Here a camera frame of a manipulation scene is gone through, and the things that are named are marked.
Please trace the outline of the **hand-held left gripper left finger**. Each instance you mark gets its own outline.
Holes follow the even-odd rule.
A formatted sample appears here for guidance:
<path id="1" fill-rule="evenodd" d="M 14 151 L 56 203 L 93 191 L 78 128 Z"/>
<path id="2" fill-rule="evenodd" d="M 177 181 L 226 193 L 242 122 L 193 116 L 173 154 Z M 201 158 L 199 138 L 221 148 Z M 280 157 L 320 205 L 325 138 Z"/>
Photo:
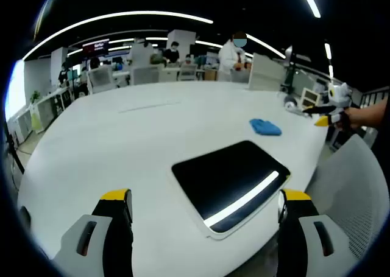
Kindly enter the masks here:
<path id="1" fill-rule="evenodd" d="M 133 276 L 132 193 L 107 192 L 62 236 L 53 261 L 65 276 Z"/>

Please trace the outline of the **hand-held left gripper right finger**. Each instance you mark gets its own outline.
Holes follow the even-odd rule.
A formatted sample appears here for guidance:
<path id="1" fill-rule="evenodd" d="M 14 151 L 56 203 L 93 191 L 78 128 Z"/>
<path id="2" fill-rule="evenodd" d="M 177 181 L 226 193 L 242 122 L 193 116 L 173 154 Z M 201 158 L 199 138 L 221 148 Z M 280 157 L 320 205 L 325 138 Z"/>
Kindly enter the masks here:
<path id="1" fill-rule="evenodd" d="M 308 194 L 280 190 L 278 224 L 277 276 L 347 276 L 353 268 L 347 234 Z"/>

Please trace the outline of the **person's right hand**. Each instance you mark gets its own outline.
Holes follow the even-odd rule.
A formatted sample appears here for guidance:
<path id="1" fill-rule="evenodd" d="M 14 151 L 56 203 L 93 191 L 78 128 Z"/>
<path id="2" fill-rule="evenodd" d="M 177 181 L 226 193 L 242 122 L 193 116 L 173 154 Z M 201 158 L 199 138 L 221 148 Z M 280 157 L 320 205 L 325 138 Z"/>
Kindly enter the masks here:
<path id="1" fill-rule="evenodd" d="M 335 127 L 342 130 L 350 130 L 360 128 L 365 125 L 364 116 L 361 114 L 362 109 L 359 108 L 345 108 L 345 118 L 335 124 Z"/>

